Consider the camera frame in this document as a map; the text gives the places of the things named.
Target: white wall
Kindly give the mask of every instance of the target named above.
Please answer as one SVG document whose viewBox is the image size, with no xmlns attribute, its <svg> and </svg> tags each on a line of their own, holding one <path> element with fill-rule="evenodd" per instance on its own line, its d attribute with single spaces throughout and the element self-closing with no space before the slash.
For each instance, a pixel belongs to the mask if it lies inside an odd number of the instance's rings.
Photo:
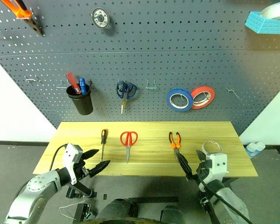
<svg viewBox="0 0 280 224">
<path fill-rule="evenodd" d="M 55 130 L 0 65 L 0 140 L 50 141 Z"/>
<path fill-rule="evenodd" d="M 262 141 L 280 145 L 280 92 L 240 135 L 244 144 Z"/>
</svg>

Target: red scissors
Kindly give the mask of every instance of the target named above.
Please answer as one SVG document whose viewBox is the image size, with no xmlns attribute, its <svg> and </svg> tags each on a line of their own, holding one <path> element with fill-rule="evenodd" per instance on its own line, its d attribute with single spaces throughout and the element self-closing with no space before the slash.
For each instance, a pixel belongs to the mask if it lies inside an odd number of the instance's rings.
<svg viewBox="0 0 280 224">
<path fill-rule="evenodd" d="M 126 134 L 126 141 L 125 141 L 125 143 L 122 140 L 122 137 L 123 137 L 124 134 Z M 136 140 L 134 142 L 132 140 L 132 134 L 136 135 Z M 136 132 L 123 132 L 120 135 L 120 141 L 126 147 L 126 163 L 129 162 L 130 148 L 136 143 L 137 139 L 138 139 L 138 134 Z"/>
</svg>

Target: metal bracket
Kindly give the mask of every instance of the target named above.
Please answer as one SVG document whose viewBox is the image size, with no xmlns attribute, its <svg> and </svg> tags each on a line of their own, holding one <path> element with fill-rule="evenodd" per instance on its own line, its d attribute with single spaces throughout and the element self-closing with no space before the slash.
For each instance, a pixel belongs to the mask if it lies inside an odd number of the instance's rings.
<svg viewBox="0 0 280 224">
<path fill-rule="evenodd" d="M 61 85 L 65 85 L 62 79 L 60 79 L 60 84 L 58 84 L 56 88 L 65 89 L 69 87 L 69 81 L 67 80 L 67 85 L 65 87 L 60 87 Z"/>
<path fill-rule="evenodd" d="M 234 95 L 239 99 L 239 100 L 242 100 L 242 98 L 240 98 L 236 93 L 235 93 L 235 90 L 234 90 L 234 88 L 230 88 L 230 89 L 228 89 L 227 87 L 226 87 L 226 89 L 227 89 L 227 92 L 233 92 L 234 93 Z"/>
<path fill-rule="evenodd" d="M 25 78 L 25 82 L 28 82 L 28 83 L 30 83 L 30 82 L 40 83 L 41 82 L 41 80 L 39 79 L 39 77 L 37 77 L 37 75 L 35 75 L 35 79 L 34 78 L 27 78 L 26 75 L 24 76 L 24 78 Z"/>
<path fill-rule="evenodd" d="M 157 88 L 157 85 L 155 84 L 155 79 L 154 79 L 154 87 L 149 87 L 149 78 L 147 79 L 147 85 L 146 87 L 147 89 L 156 89 Z"/>
</svg>

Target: pliers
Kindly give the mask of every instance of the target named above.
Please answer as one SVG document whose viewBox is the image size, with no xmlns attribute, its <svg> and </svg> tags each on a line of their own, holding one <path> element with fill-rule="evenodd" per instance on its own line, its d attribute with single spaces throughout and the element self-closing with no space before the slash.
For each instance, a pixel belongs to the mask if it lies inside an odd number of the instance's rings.
<svg viewBox="0 0 280 224">
<path fill-rule="evenodd" d="M 17 19 L 24 20 L 38 35 L 42 36 L 41 27 L 33 20 L 33 13 L 27 9 L 22 0 L 14 0 L 16 6 L 9 0 L 1 0 L 17 17 Z"/>
<path fill-rule="evenodd" d="M 176 133 L 176 137 L 177 137 L 177 143 L 175 144 L 172 138 L 172 132 L 169 132 L 169 141 L 171 143 L 171 148 L 174 149 L 175 158 L 177 160 L 177 163 L 179 163 L 178 154 L 179 154 L 179 149 L 181 148 L 181 136 L 179 135 L 178 132 Z"/>
</svg>

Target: blue marker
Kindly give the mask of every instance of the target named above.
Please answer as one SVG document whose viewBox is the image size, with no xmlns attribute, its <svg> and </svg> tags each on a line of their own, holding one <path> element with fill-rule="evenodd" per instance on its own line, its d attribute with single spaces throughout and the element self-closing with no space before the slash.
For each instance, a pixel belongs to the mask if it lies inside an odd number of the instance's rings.
<svg viewBox="0 0 280 224">
<path fill-rule="evenodd" d="M 85 84 L 85 79 L 84 78 L 80 78 L 79 79 L 79 83 L 80 83 L 80 87 L 81 87 L 81 91 L 82 91 L 82 95 L 83 95 L 83 94 L 85 94 L 87 92 L 86 84 Z"/>
</svg>

